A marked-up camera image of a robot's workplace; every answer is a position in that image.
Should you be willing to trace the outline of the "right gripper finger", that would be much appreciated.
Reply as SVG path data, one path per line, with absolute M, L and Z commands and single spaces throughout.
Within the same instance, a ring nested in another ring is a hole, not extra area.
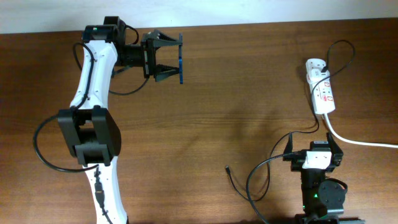
M 293 150 L 293 136 L 292 136 L 292 133 L 289 133 L 288 141 L 287 141 L 287 144 L 285 145 L 285 149 L 284 149 L 284 154 L 290 154 L 290 153 L 292 153 L 292 150 Z
M 326 138 L 328 141 L 328 145 L 331 149 L 332 153 L 341 153 L 340 147 L 337 145 L 335 140 L 333 139 L 333 135 L 331 133 L 326 133 Z

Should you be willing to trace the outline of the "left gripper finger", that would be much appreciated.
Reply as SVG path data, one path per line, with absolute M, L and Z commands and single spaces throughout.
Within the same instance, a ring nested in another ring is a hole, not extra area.
M 171 67 L 168 65 L 156 65 L 154 78 L 156 82 L 161 82 L 162 80 L 167 79 L 173 75 L 177 75 L 180 73 L 180 69 L 178 67 Z
M 180 45 L 179 39 L 169 37 L 168 35 L 157 29 L 155 29 L 150 34 L 150 39 L 152 39 L 154 47 L 169 47 L 174 45 Z

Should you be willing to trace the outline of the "blue Galaxy smartphone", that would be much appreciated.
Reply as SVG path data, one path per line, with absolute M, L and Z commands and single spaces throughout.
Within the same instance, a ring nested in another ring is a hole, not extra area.
M 179 71 L 179 80 L 180 84 L 183 84 L 183 34 L 179 33 L 179 41 L 180 44 L 178 45 L 178 71 Z

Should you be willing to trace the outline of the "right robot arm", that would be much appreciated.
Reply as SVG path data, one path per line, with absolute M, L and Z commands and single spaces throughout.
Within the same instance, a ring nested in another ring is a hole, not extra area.
M 293 151 L 293 137 L 288 134 L 283 160 L 291 162 L 290 170 L 300 172 L 303 214 L 296 214 L 293 222 L 299 224 L 365 223 L 360 218 L 340 218 L 348 185 L 327 177 L 340 166 L 343 151 L 330 133 L 326 141 L 312 141 L 309 149 Z

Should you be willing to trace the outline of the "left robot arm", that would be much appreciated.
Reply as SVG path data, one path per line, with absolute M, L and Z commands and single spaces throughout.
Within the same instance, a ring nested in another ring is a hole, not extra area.
M 141 67 L 144 78 L 152 77 L 156 82 L 183 75 L 181 56 L 177 67 L 156 62 L 161 47 L 176 46 L 182 50 L 181 35 L 173 38 L 155 29 L 140 41 L 127 44 L 128 28 L 118 16 L 106 16 L 103 24 L 86 26 L 81 42 L 85 59 L 79 86 L 69 109 L 58 114 L 58 125 L 70 154 L 89 180 L 97 223 L 129 221 L 117 175 L 121 132 L 108 110 L 114 68 Z

